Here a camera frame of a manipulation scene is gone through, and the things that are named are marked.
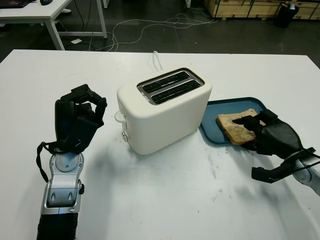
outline white toaster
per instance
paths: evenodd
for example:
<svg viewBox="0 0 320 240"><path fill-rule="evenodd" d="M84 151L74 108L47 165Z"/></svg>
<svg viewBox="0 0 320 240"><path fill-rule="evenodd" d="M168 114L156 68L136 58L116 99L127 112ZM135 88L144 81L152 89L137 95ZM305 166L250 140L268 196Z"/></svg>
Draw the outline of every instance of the white toaster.
<svg viewBox="0 0 320 240"><path fill-rule="evenodd" d="M122 123L122 138L142 155L174 143L200 126L211 90L187 68L120 87L114 118Z"/></svg>

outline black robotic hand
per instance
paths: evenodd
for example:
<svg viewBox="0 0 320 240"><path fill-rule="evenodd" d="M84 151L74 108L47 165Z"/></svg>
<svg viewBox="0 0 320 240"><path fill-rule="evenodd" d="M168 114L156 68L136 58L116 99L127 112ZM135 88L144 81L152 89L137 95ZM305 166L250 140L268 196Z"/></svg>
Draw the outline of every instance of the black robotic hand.
<svg viewBox="0 0 320 240"><path fill-rule="evenodd" d="M260 112L256 116L245 116L233 120L235 124L244 125L253 131L255 141L242 145L262 155L277 155L284 162L275 169L267 170L253 167L251 177L255 180L274 183L296 172L296 160L312 155L313 148L305 149L295 130L270 110Z"/></svg>

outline tray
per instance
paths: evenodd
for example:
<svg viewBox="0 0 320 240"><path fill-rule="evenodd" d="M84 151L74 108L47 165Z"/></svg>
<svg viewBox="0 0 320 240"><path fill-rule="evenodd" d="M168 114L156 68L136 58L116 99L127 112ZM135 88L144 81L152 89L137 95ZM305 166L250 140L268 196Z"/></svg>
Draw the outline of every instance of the tray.
<svg viewBox="0 0 320 240"><path fill-rule="evenodd" d="M214 144L229 143L229 139L218 124L218 115L241 113L248 109L254 109L257 113L260 113L267 108L260 100L254 97L209 101L201 122L206 138Z"/></svg>

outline toast slice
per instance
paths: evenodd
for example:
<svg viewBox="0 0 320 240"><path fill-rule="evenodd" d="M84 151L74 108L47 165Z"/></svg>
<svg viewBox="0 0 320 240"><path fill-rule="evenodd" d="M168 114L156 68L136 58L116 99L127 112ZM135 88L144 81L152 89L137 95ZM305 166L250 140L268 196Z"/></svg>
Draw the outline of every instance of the toast slice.
<svg viewBox="0 0 320 240"><path fill-rule="evenodd" d="M217 117L219 125L223 128L224 133L229 138L230 142L235 145L242 145L247 142L251 142L256 138L253 131L247 130L243 125L239 125L233 122L235 119L239 119L245 116L255 116L258 113L252 108L247 111L233 114L219 114Z"/></svg>

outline floor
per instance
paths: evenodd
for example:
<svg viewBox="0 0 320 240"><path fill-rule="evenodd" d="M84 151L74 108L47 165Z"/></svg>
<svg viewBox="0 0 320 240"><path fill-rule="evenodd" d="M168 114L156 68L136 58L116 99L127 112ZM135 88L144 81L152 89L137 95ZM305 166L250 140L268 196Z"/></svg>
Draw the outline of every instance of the floor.
<svg viewBox="0 0 320 240"><path fill-rule="evenodd" d="M96 1L91 0L90 19L87 25L90 9L89 0L74 0L68 6L71 15L59 16L59 31L80 31L82 20L76 5L82 15L84 28L87 31L100 31L100 21ZM208 22L213 19L208 16L201 0L192 0L193 9L185 9L184 0L110 0L108 9L104 10L106 29L113 32L114 26L131 19L165 21L174 18L176 14L185 14L189 19L180 22L197 21ZM142 29L150 22L129 21L114 29L119 43L134 42L141 36ZM77 37L62 37L67 50L108 51L112 45L112 36L81 37L82 42L72 44ZM17 24L0 35L0 62L13 49L54 50L55 47L47 29L40 24ZM209 24L193 25L185 29L176 29L164 25L153 25L144 29L141 39L137 43L120 44L118 52L153 52L159 53L231 53L231 54L289 54L307 55L320 68L320 24L319 21L295 20L288 28L274 26L272 20L260 19L221 19Z"/></svg>

